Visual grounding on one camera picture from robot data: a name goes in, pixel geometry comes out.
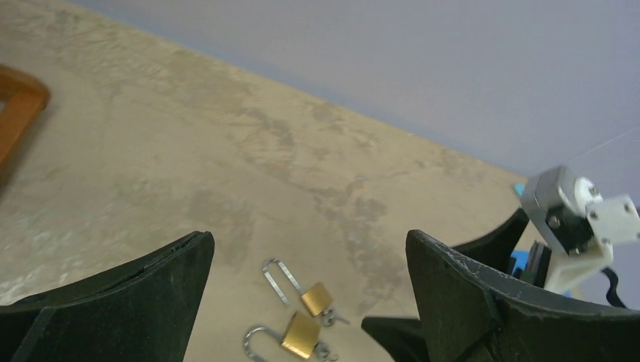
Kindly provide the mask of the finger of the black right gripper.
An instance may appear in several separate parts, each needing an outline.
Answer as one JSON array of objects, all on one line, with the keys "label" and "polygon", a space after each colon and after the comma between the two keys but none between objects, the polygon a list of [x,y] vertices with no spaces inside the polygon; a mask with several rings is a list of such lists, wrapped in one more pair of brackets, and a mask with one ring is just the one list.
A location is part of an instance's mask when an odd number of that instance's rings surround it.
[{"label": "finger of the black right gripper", "polygon": [[361,328],[385,349],[394,361],[426,360],[423,326],[416,318],[365,317]]},{"label": "finger of the black right gripper", "polygon": [[502,225],[486,235],[453,247],[457,252],[499,272],[510,274],[512,252],[530,219],[523,209],[517,209]]}]

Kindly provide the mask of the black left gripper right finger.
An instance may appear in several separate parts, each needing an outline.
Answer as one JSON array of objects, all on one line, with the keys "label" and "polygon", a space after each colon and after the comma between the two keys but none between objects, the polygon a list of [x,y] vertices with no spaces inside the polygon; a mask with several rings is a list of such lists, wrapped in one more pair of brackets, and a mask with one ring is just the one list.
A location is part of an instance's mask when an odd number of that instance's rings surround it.
[{"label": "black left gripper right finger", "polygon": [[637,311],[526,284],[419,230],[405,251],[433,361],[639,359]]}]

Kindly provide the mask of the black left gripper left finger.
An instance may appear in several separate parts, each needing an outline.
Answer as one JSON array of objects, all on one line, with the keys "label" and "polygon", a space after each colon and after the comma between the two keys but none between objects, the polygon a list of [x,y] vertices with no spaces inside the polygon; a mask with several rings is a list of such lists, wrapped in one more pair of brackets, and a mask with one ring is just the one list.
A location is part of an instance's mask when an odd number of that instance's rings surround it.
[{"label": "black left gripper left finger", "polygon": [[1,308],[3,361],[182,361],[214,257],[210,232]]}]

